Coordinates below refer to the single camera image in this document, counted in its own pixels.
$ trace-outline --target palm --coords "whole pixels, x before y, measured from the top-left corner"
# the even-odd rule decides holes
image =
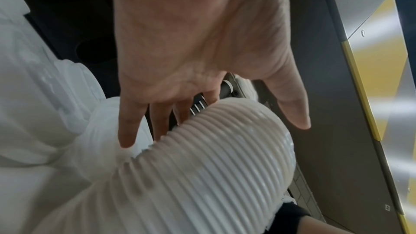
[[[289,120],[309,126],[289,0],[115,0],[115,9],[122,145],[148,104],[158,139],[172,108],[183,121],[197,93],[215,102],[226,72],[264,80]]]

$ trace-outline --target white ribbed tube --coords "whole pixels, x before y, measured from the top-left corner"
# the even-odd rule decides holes
[[[230,98],[46,217],[34,234],[260,234],[295,168],[265,106]]]

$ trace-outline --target black sleeve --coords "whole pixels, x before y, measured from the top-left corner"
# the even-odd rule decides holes
[[[296,234],[301,218],[310,214],[295,203],[284,203],[265,234]]]

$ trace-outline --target wrinkled skin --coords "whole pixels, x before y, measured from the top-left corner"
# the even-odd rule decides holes
[[[134,143],[148,105],[158,140],[172,109],[181,123],[194,95],[216,102],[226,72],[263,80],[288,120],[310,127],[289,0],[114,0],[114,7],[122,147]]]

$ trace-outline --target finger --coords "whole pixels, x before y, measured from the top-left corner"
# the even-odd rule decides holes
[[[308,96],[293,58],[292,50],[284,63],[269,78],[263,80],[276,96],[286,118],[301,129],[309,129]]]
[[[178,101],[173,106],[173,113],[175,114],[176,121],[181,124],[189,119],[191,116],[191,107],[194,103],[194,98],[187,98],[182,101]]]
[[[129,148],[134,144],[140,122],[146,110],[147,104],[139,104],[121,92],[118,114],[118,140],[121,147]]]
[[[221,91],[221,86],[218,85],[216,89],[212,91],[206,91],[203,93],[204,99],[207,102],[208,106],[220,100],[220,91]]]
[[[155,141],[159,141],[169,131],[169,116],[172,112],[173,104],[155,103],[150,105],[150,120],[153,126],[153,136]]]

